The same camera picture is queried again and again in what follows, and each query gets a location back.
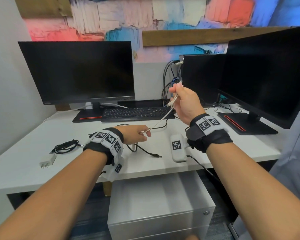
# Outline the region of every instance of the gray fabric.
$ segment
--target gray fabric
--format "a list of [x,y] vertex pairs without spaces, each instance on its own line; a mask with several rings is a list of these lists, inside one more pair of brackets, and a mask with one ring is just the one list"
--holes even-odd
[[[289,131],[284,150],[270,174],[300,199],[300,112]],[[233,223],[233,228],[239,240],[251,239],[240,216]]]

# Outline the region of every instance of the person's left hand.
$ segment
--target person's left hand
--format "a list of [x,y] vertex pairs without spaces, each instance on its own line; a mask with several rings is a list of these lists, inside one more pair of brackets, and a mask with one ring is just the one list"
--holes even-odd
[[[120,125],[114,128],[120,130],[123,134],[123,143],[127,145],[132,145],[137,142],[146,141],[148,138],[145,137],[141,132],[148,130],[146,125]],[[146,132],[147,136],[151,136],[151,132]]]

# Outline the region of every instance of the human arm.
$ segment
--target human arm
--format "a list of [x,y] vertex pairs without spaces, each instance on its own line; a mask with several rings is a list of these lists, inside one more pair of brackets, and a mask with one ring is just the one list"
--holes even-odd
[[[116,128],[125,144],[147,140],[139,134],[145,125]],[[66,239],[106,162],[105,153],[86,149],[1,224],[0,239]]]
[[[187,125],[203,112],[195,92],[180,85],[175,102]],[[211,144],[207,156],[253,239],[300,239],[300,200],[234,143]]]

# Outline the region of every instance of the colorful painted wall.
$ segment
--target colorful painted wall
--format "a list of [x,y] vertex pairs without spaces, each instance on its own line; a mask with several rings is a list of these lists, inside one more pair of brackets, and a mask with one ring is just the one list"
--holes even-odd
[[142,46],[142,30],[300,26],[300,0],[70,0],[73,17],[24,19],[33,41],[131,41],[135,62],[223,53],[226,44]]

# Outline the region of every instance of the keyboard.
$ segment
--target keyboard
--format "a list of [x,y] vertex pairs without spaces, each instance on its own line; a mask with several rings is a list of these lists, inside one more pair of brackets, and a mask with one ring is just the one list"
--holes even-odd
[[[116,108],[105,109],[101,118],[102,122],[138,121],[138,120],[161,120],[169,111],[170,107],[150,108]],[[173,113],[166,119],[173,119]]]

